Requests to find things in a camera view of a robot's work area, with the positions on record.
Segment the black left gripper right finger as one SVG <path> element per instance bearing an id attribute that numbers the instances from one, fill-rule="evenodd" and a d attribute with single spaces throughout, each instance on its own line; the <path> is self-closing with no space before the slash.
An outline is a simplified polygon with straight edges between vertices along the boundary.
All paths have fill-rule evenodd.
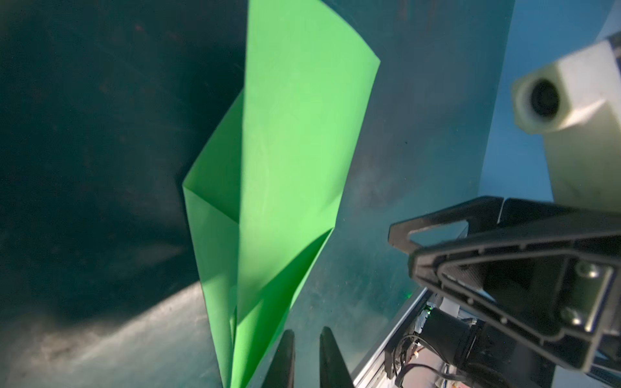
<path id="1" fill-rule="evenodd" d="M 354 388 L 347 365 L 330 328 L 320 334 L 320 387 Z"/>

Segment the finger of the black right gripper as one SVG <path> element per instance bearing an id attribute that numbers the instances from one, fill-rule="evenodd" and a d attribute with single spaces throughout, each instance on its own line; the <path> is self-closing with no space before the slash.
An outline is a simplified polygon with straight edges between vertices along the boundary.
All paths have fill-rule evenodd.
<path id="1" fill-rule="evenodd" d="M 418 249 L 409 274 L 557 365 L 588 371 L 620 307 L 620 223 L 501 228 Z"/>
<path id="2" fill-rule="evenodd" d="M 461 221 L 468 224 L 471 233 L 489 231 L 496 227 L 504 201 L 502 197 L 483 196 L 418 218 L 399 221 L 390 226 L 387 240 L 392 247 L 411 255 L 422 248 L 410 239 L 411 234 Z"/>

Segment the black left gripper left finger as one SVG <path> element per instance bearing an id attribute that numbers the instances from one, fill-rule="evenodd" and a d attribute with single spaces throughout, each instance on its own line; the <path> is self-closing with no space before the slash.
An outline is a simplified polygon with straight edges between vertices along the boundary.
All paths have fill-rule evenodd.
<path id="1" fill-rule="evenodd" d="M 295 364 L 295 335 L 293 330 L 283 332 L 262 388 L 293 388 Z"/>

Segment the green square paper sheet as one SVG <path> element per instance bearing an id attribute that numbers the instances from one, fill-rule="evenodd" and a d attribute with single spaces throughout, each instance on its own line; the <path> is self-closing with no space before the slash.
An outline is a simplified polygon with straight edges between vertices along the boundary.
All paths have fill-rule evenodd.
<path id="1" fill-rule="evenodd" d="M 379 65 L 321 1 L 248 5 L 244 88 L 183 182 L 225 387 L 250 383 L 335 228 Z"/>

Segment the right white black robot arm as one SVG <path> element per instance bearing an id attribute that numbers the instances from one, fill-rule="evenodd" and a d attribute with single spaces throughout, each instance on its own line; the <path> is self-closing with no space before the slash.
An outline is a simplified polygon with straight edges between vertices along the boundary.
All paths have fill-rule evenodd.
<path id="1" fill-rule="evenodd" d="M 433 312 L 419 340 L 471 387 L 549 387 L 556 367 L 620 384 L 620 216 L 479 197 L 391 225 Z"/>

